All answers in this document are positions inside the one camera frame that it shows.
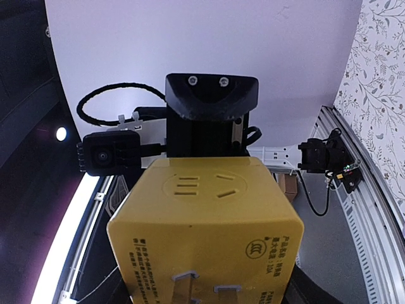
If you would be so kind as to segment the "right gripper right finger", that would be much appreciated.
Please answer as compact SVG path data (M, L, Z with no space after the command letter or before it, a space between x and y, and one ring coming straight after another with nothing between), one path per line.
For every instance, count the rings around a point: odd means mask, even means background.
M340 301L312 281L301 268L294 266L281 304L340 304Z

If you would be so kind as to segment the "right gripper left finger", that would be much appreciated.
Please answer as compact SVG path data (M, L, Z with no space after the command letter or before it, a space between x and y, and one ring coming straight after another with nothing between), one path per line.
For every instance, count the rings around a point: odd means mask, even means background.
M108 281L107 304L131 304L132 300L119 269L115 269Z

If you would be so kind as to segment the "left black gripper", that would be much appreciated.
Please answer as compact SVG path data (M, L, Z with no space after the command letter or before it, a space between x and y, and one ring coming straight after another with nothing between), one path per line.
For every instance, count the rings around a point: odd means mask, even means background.
M166 155L169 158L247 156L260 138L249 124L258 105L255 77L202 73L166 76Z

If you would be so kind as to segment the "yellow cube socket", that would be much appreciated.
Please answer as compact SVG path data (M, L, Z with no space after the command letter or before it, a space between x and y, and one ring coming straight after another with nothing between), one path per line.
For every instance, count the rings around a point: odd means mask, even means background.
M257 158L161 158L107 225L133 303L281 303L304 224Z

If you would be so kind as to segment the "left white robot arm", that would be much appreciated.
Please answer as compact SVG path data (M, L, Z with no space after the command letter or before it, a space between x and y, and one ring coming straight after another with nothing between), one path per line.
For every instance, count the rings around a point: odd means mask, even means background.
M323 173L332 167L328 139L252 148L261 136L249 124L258 105L255 77L170 73L165 79L166 154L170 158L256 156L265 165Z

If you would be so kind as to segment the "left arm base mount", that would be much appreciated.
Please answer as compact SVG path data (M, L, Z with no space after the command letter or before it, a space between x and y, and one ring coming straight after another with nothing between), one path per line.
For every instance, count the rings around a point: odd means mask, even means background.
M342 184L346 193L351 194L363 180L361 160L352 156L343 142L342 131L338 127L334 128L323 142L327 149L326 175L338 186Z

